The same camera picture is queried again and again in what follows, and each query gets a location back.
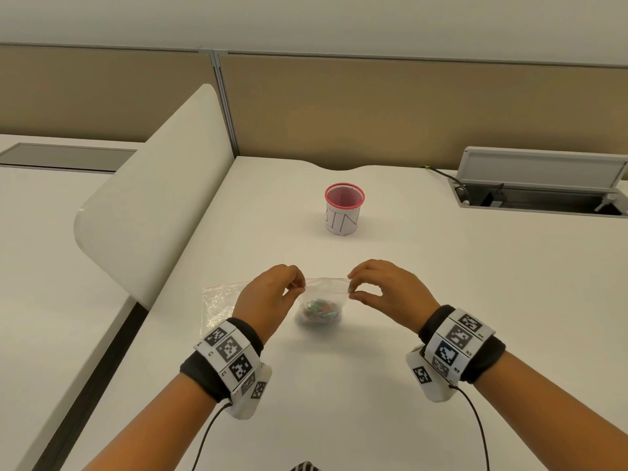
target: cable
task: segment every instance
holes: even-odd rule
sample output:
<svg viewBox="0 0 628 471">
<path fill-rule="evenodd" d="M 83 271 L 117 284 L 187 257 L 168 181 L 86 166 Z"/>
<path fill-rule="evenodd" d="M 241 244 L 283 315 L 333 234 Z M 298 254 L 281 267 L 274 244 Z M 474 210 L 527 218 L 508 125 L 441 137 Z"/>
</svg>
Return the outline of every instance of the cable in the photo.
<svg viewBox="0 0 628 471">
<path fill-rule="evenodd" d="M 477 414 L 477 410 L 473 403 L 471 402 L 471 398 L 462 391 L 461 388 L 458 388 L 454 385 L 449 385 L 449 388 L 453 388 L 454 390 L 458 390 L 462 395 L 467 399 L 467 402 L 471 405 L 471 410 L 475 413 L 475 418 L 477 418 L 477 424 L 480 425 L 480 434 L 482 435 L 482 444 L 484 445 L 484 457 L 486 458 L 486 471 L 491 471 L 491 465 L 489 465 L 489 449 L 486 446 L 486 437 L 484 436 L 484 428 L 482 427 L 482 421 L 480 421 L 480 415 Z"/>
<path fill-rule="evenodd" d="M 467 196 L 466 198 L 464 198 L 465 200 L 467 200 L 469 202 L 469 205 L 471 204 L 471 195 L 469 195 L 469 192 L 467 190 L 467 187 L 465 186 L 464 183 L 462 183 L 461 181 L 459 181 L 456 177 L 445 173 L 445 172 L 441 172 L 438 169 L 435 169 L 434 167 L 430 167 L 429 165 L 423 165 L 420 168 L 427 168 L 428 170 L 432 170 L 432 172 L 438 173 L 439 175 L 442 175 L 444 177 L 447 177 L 448 179 L 450 179 L 451 181 L 453 181 L 454 183 L 456 183 L 464 192 L 465 195 Z"/>
<path fill-rule="evenodd" d="M 194 469 L 196 469 L 196 465 L 199 462 L 199 458 L 200 458 L 200 452 L 203 449 L 203 445 L 205 444 L 205 439 L 207 438 L 207 434 L 209 433 L 209 429 L 212 427 L 212 425 L 214 424 L 214 421 L 216 421 L 216 418 L 218 418 L 218 415 L 225 409 L 225 408 L 229 408 L 231 406 L 231 403 L 227 403 L 226 405 L 224 405 L 224 407 L 222 407 L 220 410 L 218 410 L 218 412 L 214 415 L 214 417 L 212 418 L 212 420 L 209 422 L 209 425 L 207 427 L 207 429 L 205 430 L 205 435 L 203 435 L 203 439 L 200 442 L 200 446 L 199 446 L 199 452 L 197 453 L 197 458 L 194 460 L 194 466 L 192 466 L 192 471 L 194 471 Z"/>
</svg>

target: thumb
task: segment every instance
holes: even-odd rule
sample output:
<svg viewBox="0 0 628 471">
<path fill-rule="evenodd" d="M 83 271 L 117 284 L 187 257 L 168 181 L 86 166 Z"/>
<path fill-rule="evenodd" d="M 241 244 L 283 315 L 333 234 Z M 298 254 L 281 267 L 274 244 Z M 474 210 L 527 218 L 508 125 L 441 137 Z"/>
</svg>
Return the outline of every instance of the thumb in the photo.
<svg viewBox="0 0 628 471">
<path fill-rule="evenodd" d="M 282 302 L 286 306 L 286 310 L 292 307 L 292 304 L 294 304 L 294 301 L 303 292 L 305 292 L 305 288 L 294 288 L 294 289 L 289 289 L 288 292 L 286 292 L 286 294 L 283 295 Z"/>
<path fill-rule="evenodd" d="M 366 291 L 356 291 L 349 294 L 349 299 L 360 301 L 362 304 L 381 311 L 384 308 L 384 300 L 381 296 Z"/>
</svg>

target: white wall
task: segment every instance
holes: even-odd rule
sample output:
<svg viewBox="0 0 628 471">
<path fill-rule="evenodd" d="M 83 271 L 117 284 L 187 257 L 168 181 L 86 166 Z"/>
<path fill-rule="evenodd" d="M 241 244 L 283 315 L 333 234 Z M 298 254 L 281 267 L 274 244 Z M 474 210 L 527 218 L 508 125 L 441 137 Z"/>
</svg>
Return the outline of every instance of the white wall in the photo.
<svg viewBox="0 0 628 471">
<path fill-rule="evenodd" d="M 626 0 L 0 0 L 0 42 L 628 64 Z"/>
<path fill-rule="evenodd" d="M 0 150 L 18 138 L 0 135 Z M 0 167 L 3 470 L 32 469 L 134 304 L 74 242 L 76 211 L 107 178 Z"/>
</svg>

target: desk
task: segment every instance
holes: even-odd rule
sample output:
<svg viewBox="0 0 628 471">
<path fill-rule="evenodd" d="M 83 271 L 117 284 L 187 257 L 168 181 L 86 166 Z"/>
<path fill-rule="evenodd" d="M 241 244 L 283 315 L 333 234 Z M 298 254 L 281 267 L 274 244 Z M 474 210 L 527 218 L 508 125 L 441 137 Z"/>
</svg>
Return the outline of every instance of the desk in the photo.
<svg viewBox="0 0 628 471">
<path fill-rule="evenodd" d="M 18 142 L 130 146 L 0 135 L 0 151 Z M 33 468 L 134 304 L 74 243 L 76 211 L 108 178 L 0 167 L 3 470 Z"/>
<path fill-rule="evenodd" d="M 325 229 L 323 192 L 338 181 L 366 194 L 349 237 Z M 239 157 L 63 469 L 81 469 L 177 373 L 199 337 L 202 288 L 246 281 L 281 262 L 306 277 L 342 277 L 370 257 L 396 262 L 437 300 L 485 320 L 509 350 L 628 429 L 627 237 L 623 218 L 459 208 L 449 184 L 422 169 L 328 171 Z M 273 377 L 255 416 L 221 416 L 200 469 L 277 471 L 306 459 L 326 471 L 483 468 L 464 398 L 430 403 L 408 370 L 404 355 L 416 336 L 354 301 L 338 327 L 303 329 L 293 314 L 264 350 Z M 590 340 L 598 340 L 594 350 L 581 347 Z M 544 469 L 465 388 L 493 468 Z M 199 443 L 200 435 L 178 469 L 192 467 Z"/>
</svg>

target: red rim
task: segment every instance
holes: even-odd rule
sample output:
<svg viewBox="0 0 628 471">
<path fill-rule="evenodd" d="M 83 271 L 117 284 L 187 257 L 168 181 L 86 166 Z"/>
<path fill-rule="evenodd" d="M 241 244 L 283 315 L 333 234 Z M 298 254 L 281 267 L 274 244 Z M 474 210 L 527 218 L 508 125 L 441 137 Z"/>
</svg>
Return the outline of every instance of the red rim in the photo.
<svg viewBox="0 0 628 471">
<path fill-rule="evenodd" d="M 362 195 L 362 201 L 358 203 L 357 205 L 353 205 L 353 206 L 336 205 L 332 200 L 329 199 L 329 196 L 327 195 L 327 193 L 335 186 L 340 186 L 340 185 L 346 185 L 351 188 L 357 189 L 357 191 L 359 191 L 360 194 Z M 360 208 L 360 206 L 362 206 L 362 204 L 364 203 L 365 198 L 366 198 L 366 195 L 364 194 L 364 190 L 362 190 L 359 186 L 354 185 L 353 183 L 347 183 L 347 182 L 334 183 L 333 185 L 328 186 L 327 189 L 325 190 L 326 202 L 332 205 L 334 208 L 338 208 L 339 210 L 355 210 L 356 208 Z"/>
</svg>

